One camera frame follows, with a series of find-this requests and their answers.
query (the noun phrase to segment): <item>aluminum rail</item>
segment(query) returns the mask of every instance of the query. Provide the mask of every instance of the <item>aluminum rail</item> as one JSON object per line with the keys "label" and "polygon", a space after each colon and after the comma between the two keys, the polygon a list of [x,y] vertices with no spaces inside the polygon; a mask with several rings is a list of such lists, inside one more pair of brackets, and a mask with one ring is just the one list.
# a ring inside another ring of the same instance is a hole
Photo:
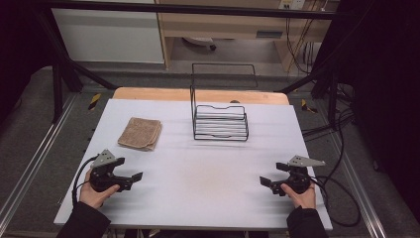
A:
{"label": "aluminum rail", "polygon": [[77,97],[77,93],[72,93],[66,100],[63,106],[63,113],[61,117],[58,118],[57,122],[50,126],[49,131],[44,137],[43,141],[39,145],[37,151],[33,155],[31,161],[26,167],[25,171],[22,173],[21,178],[15,185],[15,188],[10,193],[7,201],[4,203],[3,207],[0,210],[0,237],[3,236],[6,231],[7,226],[13,218],[16,210],[19,207],[19,204],[23,200],[26,192],[28,191],[32,181],[37,175],[38,170],[43,164],[44,159],[50,151],[50,148],[53,145],[55,138],[57,137],[59,131],[64,125],[65,120],[67,119],[73,103]]}

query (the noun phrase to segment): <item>white cabinet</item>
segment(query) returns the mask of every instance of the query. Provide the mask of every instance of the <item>white cabinet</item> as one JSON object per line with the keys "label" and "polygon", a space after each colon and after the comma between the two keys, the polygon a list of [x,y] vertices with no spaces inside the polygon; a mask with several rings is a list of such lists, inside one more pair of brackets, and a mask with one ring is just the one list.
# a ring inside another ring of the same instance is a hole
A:
{"label": "white cabinet", "polygon": [[[155,3],[154,0],[101,0]],[[163,63],[156,13],[52,9],[73,60]]]}

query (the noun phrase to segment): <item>black cable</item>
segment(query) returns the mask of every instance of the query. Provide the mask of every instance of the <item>black cable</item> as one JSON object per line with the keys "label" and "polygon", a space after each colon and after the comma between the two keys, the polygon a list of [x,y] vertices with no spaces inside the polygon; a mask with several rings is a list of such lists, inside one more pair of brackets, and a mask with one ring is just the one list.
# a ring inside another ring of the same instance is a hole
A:
{"label": "black cable", "polygon": [[340,156],[339,156],[339,160],[338,162],[334,165],[333,169],[330,171],[330,173],[327,175],[327,177],[324,180],[324,184],[327,184],[327,182],[331,179],[331,176],[334,174],[334,172],[337,170],[337,168],[339,167],[341,161],[343,160],[343,155],[344,155],[344,136],[343,136],[343,131],[342,131],[342,125],[341,125],[341,117],[342,115],[348,111],[348,110],[352,110],[351,108],[348,108],[346,110],[344,110],[342,113],[340,113],[339,116],[339,123],[338,123],[338,130],[339,130],[339,136],[340,136],[340,140],[341,140],[341,148],[340,148]]}
{"label": "black cable", "polygon": [[[315,5],[316,5],[317,1],[318,1],[318,0],[315,0],[315,1],[314,1],[314,3],[312,4],[311,11],[312,11],[312,10],[314,10]],[[309,28],[310,28],[310,26],[312,25],[312,22],[313,22],[313,21],[314,21],[314,19],[311,19],[311,20],[309,20],[309,19],[308,19],[308,20],[306,20],[305,26],[303,27],[302,34],[300,35],[300,38],[299,38],[299,41],[297,42],[297,45],[296,45],[295,50],[297,50],[297,49],[298,49],[298,47],[299,47],[299,45],[300,45],[300,43],[304,41],[304,39],[305,39],[305,37],[306,37],[306,35],[307,35],[308,31],[309,31]],[[287,37],[287,47],[288,47],[288,49],[289,49],[289,51],[290,51],[290,54],[291,54],[291,55],[292,55],[292,57],[293,57],[293,62],[294,62],[294,64],[296,65],[296,67],[298,68],[298,70],[300,70],[300,71],[302,71],[302,72],[305,72],[305,73],[309,74],[309,73],[310,73],[310,71],[309,71],[309,68],[308,68],[308,64],[307,64],[307,70],[304,70],[304,69],[300,66],[299,61],[297,60],[297,56],[294,54],[294,51],[293,51],[293,48],[292,48],[292,45],[291,45],[291,42],[290,42],[290,39],[289,39],[289,31],[290,31],[290,19],[289,19],[289,18],[286,18],[286,37]]]}
{"label": "black cable", "polygon": [[310,177],[311,181],[314,182],[316,185],[318,185],[318,187],[321,189],[321,194],[322,194],[322,198],[324,200],[325,204],[328,204],[328,193],[327,190],[325,189],[325,185],[318,180],[316,177]]}
{"label": "black cable", "polygon": [[306,50],[308,48],[308,43],[305,44],[305,47],[303,48],[303,54],[302,54],[302,59],[303,59],[303,63],[306,63]]}
{"label": "black cable", "polygon": [[[345,192],[352,199],[353,203],[356,206],[358,217],[356,218],[356,221],[355,222],[352,222],[352,223],[340,222],[340,221],[337,221],[335,218],[333,218],[331,216],[331,214],[330,214],[330,219],[333,222],[335,222],[336,224],[341,225],[341,226],[344,226],[344,227],[354,227],[354,226],[357,226],[361,222],[361,220],[362,220],[362,213],[361,213],[361,207],[359,206],[358,202],[356,201],[356,199],[352,195],[352,193],[349,192],[341,183],[339,183],[337,180],[335,180],[333,178],[327,178],[327,177],[324,177],[324,176],[318,176],[318,177],[316,177],[316,179],[328,179],[328,180],[332,181],[333,183],[335,183],[337,186],[339,186],[343,190],[343,192]],[[325,203],[325,206],[327,207],[327,210],[328,210],[329,209],[329,200],[328,199],[327,199],[327,202]]]}
{"label": "black cable", "polygon": [[89,160],[87,160],[81,167],[80,167],[80,170],[77,172],[77,176],[76,176],[76,178],[74,179],[74,184],[73,184],[73,191],[71,192],[71,198],[72,198],[72,202],[73,202],[73,207],[77,204],[77,189],[81,186],[81,185],[83,185],[83,184],[85,184],[85,183],[87,183],[87,181],[85,181],[84,183],[82,183],[82,184],[80,184],[80,185],[77,185],[77,182],[78,182],[78,180],[79,180],[79,178],[80,178],[80,174],[81,174],[81,172],[84,170],[84,168],[86,167],[86,165],[87,164],[89,164],[90,162],[93,162],[93,161],[95,161],[96,160],[96,158],[97,158],[98,156],[96,156],[96,157],[92,157],[92,158],[90,158]]}
{"label": "black cable", "polygon": [[312,43],[312,47],[311,47],[311,66],[313,66],[314,65],[314,46],[315,46],[315,43]]}
{"label": "black cable", "polygon": [[311,57],[311,51],[310,51],[310,43],[306,43],[306,46],[308,46],[309,45],[309,53],[308,53],[308,59],[307,59],[307,61],[306,61],[306,71],[307,71],[307,73],[306,74],[309,74],[309,59],[310,59],[310,57]]}
{"label": "black cable", "polygon": [[[349,124],[349,122],[351,122],[354,119],[353,112],[347,113],[347,111],[349,111],[349,110],[350,109],[346,109],[345,111],[343,111],[342,118],[335,121],[336,125],[340,124],[340,125],[342,125],[342,128],[344,128],[346,125]],[[302,136],[303,137],[308,137],[308,136],[312,136],[312,135],[315,135],[315,134],[318,134],[318,133],[321,133],[323,131],[330,130],[330,129],[333,129],[331,124],[321,126],[321,127],[317,127],[317,128],[312,128],[312,129],[303,129],[302,130]]]}
{"label": "black cable", "polygon": [[328,135],[331,135],[331,134],[333,134],[333,133],[336,133],[336,132],[335,132],[335,131],[333,131],[333,132],[328,132],[328,133],[322,134],[321,136],[317,136],[317,137],[311,138],[311,139],[309,139],[309,140],[305,140],[305,143],[307,143],[307,142],[311,142],[311,141],[314,141],[314,140],[316,140],[316,139],[319,139],[319,138],[322,138],[322,137],[325,137],[325,136],[328,136]]}

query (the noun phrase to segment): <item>sleeve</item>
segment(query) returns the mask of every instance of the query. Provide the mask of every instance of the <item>sleeve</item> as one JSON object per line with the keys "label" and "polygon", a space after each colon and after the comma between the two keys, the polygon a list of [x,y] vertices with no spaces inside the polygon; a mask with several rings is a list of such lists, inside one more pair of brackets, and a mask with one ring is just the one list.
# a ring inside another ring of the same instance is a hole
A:
{"label": "sleeve", "polygon": [[287,227],[291,238],[328,237],[316,209],[297,207],[287,217]]}
{"label": "sleeve", "polygon": [[57,238],[102,237],[111,221],[100,211],[79,201]]}

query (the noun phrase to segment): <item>dish rack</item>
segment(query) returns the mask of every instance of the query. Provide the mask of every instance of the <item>dish rack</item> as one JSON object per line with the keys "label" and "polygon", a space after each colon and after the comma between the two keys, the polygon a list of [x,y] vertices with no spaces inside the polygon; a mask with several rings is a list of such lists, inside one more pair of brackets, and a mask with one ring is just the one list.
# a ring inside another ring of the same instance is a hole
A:
{"label": "dish rack", "polygon": [[[220,74],[220,73],[197,73],[196,67],[198,65],[210,66],[245,66],[249,67],[251,74]],[[199,77],[211,78],[217,76],[218,78],[239,77],[241,79],[250,78],[252,88],[258,86],[256,71],[252,64],[226,64],[226,63],[194,63],[192,65],[192,80],[190,86],[191,98],[191,116],[192,129],[194,140],[212,140],[212,141],[242,141],[248,140],[250,131],[248,127],[248,118],[245,107],[242,105],[232,105],[227,107],[216,107],[209,104],[197,104],[196,93],[197,88],[206,89],[226,89],[232,88],[232,85],[219,85],[210,83],[197,83]],[[237,86],[240,88],[249,88],[249,85]]]}

